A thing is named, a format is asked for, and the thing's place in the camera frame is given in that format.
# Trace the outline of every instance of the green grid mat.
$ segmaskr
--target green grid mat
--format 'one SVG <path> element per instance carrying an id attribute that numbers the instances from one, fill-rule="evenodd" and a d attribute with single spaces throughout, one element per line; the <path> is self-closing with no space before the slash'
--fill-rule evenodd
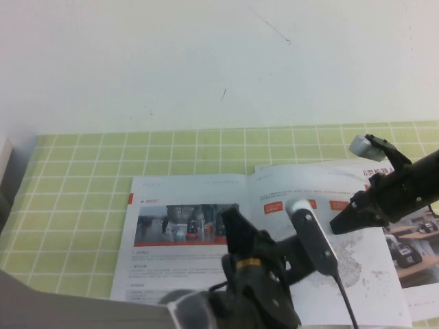
<path id="1" fill-rule="evenodd" d="M 366 133 L 412 160 L 439 149 L 438 121 L 40 136 L 0 236 L 0 268 L 41 291 L 108 297 L 132 176 L 354 158 L 348 146 Z"/>

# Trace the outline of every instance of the paper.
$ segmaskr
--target paper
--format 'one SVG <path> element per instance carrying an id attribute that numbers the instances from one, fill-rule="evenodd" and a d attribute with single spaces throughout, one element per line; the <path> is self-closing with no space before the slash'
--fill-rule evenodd
<path id="1" fill-rule="evenodd" d="M 305 198 L 316 207 L 338 255 L 358 323 L 410 326 L 382 230 L 330 233 L 329 221 L 366 182 L 358 169 L 301 164 L 251 176 L 134 178 L 111 298 L 154 303 L 168 291 L 206 289 L 224 281 L 220 258 L 227 249 L 218 219 L 222 209 L 239 204 L 245 217 L 278 241 L 294 234 L 283 210 L 285 201 Z M 314 273 L 291 290 L 303 325 L 351 324 L 332 278 Z"/>

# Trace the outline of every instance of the red banner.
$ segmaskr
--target red banner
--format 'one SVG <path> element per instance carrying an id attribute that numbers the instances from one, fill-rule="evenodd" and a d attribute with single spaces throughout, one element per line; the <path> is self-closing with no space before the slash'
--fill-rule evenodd
<path id="1" fill-rule="evenodd" d="M 266 215 L 271 214 L 272 212 L 278 212 L 283 210 L 282 201 L 272 202 L 271 204 L 265 204 L 263 207 L 263 211 Z"/>
<path id="2" fill-rule="evenodd" d="M 331 210 L 343 210 L 349 205 L 347 201 L 330 201 Z"/>

